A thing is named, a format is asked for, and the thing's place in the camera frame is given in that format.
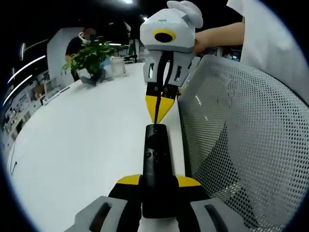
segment white desk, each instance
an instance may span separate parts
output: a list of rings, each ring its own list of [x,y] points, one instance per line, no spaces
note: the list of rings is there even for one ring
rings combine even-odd
[[[108,196],[118,179],[142,173],[145,129],[151,124],[142,66],[126,65],[127,77],[97,87],[73,83],[21,130],[11,179],[40,231],[64,231],[77,212]],[[184,175],[177,103],[162,123],[168,127],[175,173]]]

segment white sleeve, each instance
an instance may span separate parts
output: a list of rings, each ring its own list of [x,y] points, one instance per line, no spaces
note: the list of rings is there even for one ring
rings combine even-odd
[[[228,0],[226,5],[232,8],[233,10],[237,11],[242,16],[244,16],[243,15],[243,0]]]

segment person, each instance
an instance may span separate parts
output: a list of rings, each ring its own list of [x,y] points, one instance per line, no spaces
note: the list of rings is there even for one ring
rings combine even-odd
[[[194,52],[210,46],[243,44],[240,61],[275,77],[309,104],[309,68],[284,24],[258,0],[229,0],[243,16],[237,22],[196,33]]]
[[[78,53],[82,47],[83,44],[88,44],[92,40],[96,38],[96,31],[92,28],[85,28],[83,32],[81,32],[78,36],[74,37],[67,47],[65,60],[68,62],[70,60],[70,56],[73,54]],[[71,74],[73,76],[74,81],[78,81],[79,75],[76,71],[71,70]]]

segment green leaves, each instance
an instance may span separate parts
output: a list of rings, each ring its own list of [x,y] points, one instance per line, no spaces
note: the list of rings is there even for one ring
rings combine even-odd
[[[114,51],[109,42],[98,40],[90,44],[85,44],[77,53],[70,56],[70,60],[63,65],[62,70],[65,72],[70,67],[71,70],[77,71],[86,68],[90,74],[96,74],[100,69],[100,63]]]

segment yellow marking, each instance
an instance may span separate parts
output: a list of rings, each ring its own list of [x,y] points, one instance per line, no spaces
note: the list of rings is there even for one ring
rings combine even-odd
[[[161,97],[157,123],[160,123],[162,121],[164,116],[168,113],[170,108],[173,106],[174,102],[175,102],[174,99]]]
[[[117,184],[125,185],[138,185],[140,180],[140,174],[137,175],[128,175],[117,181]]]
[[[147,108],[148,108],[148,112],[150,114],[151,117],[151,121],[153,123],[155,123],[155,106],[156,106],[156,100],[158,99],[158,97],[155,96],[145,96],[146,99],[146,104],[147,104]]]
[[[156,34],[158,34],[158,33],[165,33],[165,34],[170,35],[170,36],[173,38],[172,41],[174,41],[174,40],[176,39],[175,33],[174,33],[173,31],[171,31],[171,30],[168,30],[168,29],[157,29],[157,30],[154,31],[154,36],[155,36]]]
[[[200,186],[201,184],[189,177],[176,175],[179,187]]]

